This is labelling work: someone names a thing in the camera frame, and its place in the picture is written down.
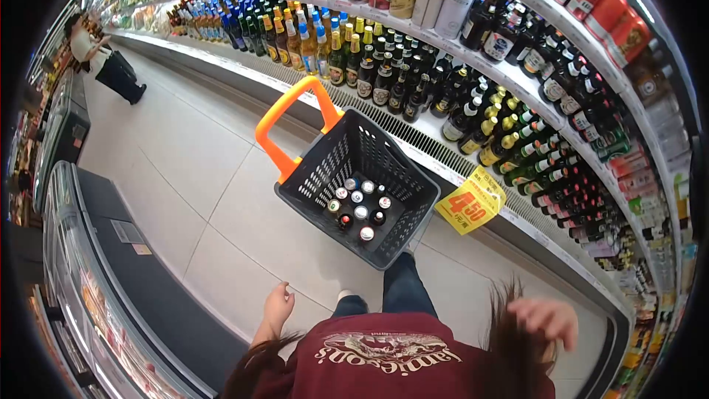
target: black plastic basket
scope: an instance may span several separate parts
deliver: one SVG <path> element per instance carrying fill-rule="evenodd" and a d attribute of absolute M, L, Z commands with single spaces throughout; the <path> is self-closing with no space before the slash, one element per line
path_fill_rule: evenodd
<path fill-rule="evenodd" d="M 267 134 L 270 127 L 302 93 L 312 89 L 318 97 L 325 127 L 302 157 L 291 160 Z M 256 128 L 256 139 L 281 170 L 276 194 L 326 235 L 341 243 L 378 270 L 386 270 L 412 240 L 422 221 L 433 210 L 440 196 L 439 186 L 398 147 L 396 142 L 374 121 L 354 108 L 337 111 L 320 81 L 307 77 L 299 81 L 269 110 Z M 328 211 L 335 189 L 345 179 L 373 181 L 386 187 L 391 207 L 385 210 L 386 222 L 373 226 L 369 219 L 358 220 L 341 231 L 337 216 Z M 369 212 L 379 208 L 377 193 L 364 194 L 354 204 L 350 197 L 342 200 L 343 212 L 353 212 L 364 205 Z M 359 238 L 363 226 L 374 229 L 374 238 Z"/>

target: orange basket handle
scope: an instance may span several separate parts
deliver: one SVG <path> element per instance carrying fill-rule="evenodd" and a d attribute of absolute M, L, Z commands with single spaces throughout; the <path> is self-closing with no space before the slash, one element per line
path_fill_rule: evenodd
<path fill-rule="evenodd" d="M 271 139 L 269 139 L 268 131 L 271 127 L 273 127 L 274 123 L 276 123 L 288 107 L 290 107 L 303 93 L 309 90 L 312 90 L 315 93 L 315 97 L 318 98 L 318 104 L 320 104 L 320 111 L 323 113 L 323 120 L 325 120 L 325 126 L 321 129 L 323 134 L 327 134 L 345 114 L 344 111 L 335 109 L 335 106 L 332 104 L 330 95 L 325 90 L 325 87 L 313 75 L 300 79 L 298 83 L 293 85 L 290 90 L 286 91 L 281 98 L 274 103 L 266 115 L 263 116 L 258 126 L 256 126 L 256 141 L 263 146 L 266 154 L 271 157 L 271 160 L 281 171 L 281 176 L 278 178 L 278 183 L 280 184 L 285 182 L 286 179 L 291 176 L 303 158 L 296 157 L 295 159 L 291 159 L 288 154 L 285 154 L 282 149 L 280 149 Z"/>

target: tiled floor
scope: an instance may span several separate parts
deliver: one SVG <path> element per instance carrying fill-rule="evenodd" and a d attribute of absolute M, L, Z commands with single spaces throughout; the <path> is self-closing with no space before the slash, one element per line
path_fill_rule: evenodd
<path fill-rule="evenodd" d="M 214 315 L 250 340 L 262 302 L 280 280 L 297 293 L 286 328 L 307 331 L 329 317 L 343 288 L 381 308 L 382 273 L 345 251 L 274 194 L 278 170 L 254 146 L 265 110 L 237 91 L 192 81 L 128 49 L 148 85 L 135 107 L 86 77 L 92 128 L 79 165 L 113 179 L 154 252 Z M 271 137 L 297 155 L 315 130 L 284 122 Z M 458 340 L 478 345 L 489 320 L 493 280 L 518 274 L 527 294 L 572 302 L 579 349 L 552 374 L 558 398 L 572 398 L 598 359 L 606 320 L 565 296 L 554 279 L 484 229 L 458 236 L 433 217 L 415 255 L 421 278 Z"/>

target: woman in white shirt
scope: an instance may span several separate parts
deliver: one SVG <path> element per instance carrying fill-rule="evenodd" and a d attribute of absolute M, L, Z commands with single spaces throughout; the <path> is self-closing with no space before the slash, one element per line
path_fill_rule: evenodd
<path fill-rule="evenodd" d="M 103 46 L 109 42 L 111 36 L 94 43 L 82 23 L 81 15 L 74 14 L 64 26 L 66 38 L 70 40 L 72 56 L 79 62 L 88 61 L 97 81 L 119 93 L 131 105 L 135 105 L 145 93 L 147 86 L 138 86 L 133 76 L 120 65 L 120 60 L 111 50 Z"/>

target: black pants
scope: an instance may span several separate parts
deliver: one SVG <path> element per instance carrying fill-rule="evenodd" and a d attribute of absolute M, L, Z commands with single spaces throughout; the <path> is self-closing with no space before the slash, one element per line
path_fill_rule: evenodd
<path fill-rule="evenodd" d="M 130 103 L 136 103 L 143 95 L 143 89 L 136 85 L 136 80 L 129 75 L 121 65 L 120 61 L 111 54 L 103 68 L 96 75 L 96 80 L 119 93 Z"/>
<path fill-rule="evenodd" d="M 431 298 L 418 277 L 416 262 L 409 253 L 401 253 L 384 272 L 383 313 L 428 313 L 438 319 Z M 357 296 L 345 296 L 338 302 L 332 317 L 364 315 L 367 304 Z"/>

